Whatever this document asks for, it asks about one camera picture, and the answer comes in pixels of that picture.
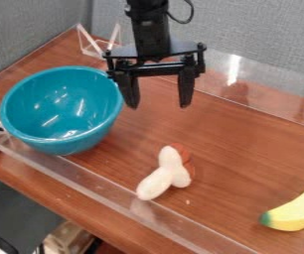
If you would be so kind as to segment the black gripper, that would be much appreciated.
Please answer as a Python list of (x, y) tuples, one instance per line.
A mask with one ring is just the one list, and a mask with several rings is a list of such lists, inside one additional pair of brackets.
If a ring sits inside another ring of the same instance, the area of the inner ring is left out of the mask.
[(172, 36), (168, 16), (133, 18), (131, 24), (134, 43), (103, 54), (126, 105), (133, 109), (139, 105), (138, 76), (178, 74), (180, 103), (185, 108), (193, 101), (196, 78), (206, 71), (208, 47)]

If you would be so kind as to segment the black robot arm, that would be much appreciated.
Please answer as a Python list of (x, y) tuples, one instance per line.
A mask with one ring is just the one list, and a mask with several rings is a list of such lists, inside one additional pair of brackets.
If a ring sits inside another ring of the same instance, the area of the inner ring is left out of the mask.
[[(192, 0), (185, 2), (194, 7)], [(193, 101), (196, 78), (206, 72), (208, 46), (177, 40), (170, 35), (169, 19), (188, 24), (196, 9), (188, 20), (178, 20), (169, 11), (169, 0), (127, 0), (125, 13), (131, 19), (134, 43), (103, 53), (109, 77), (118, 83), (127, 106), (137, 109), (141, 101), (138, 78), (177, 75), (180, 105), (185, 108)]]

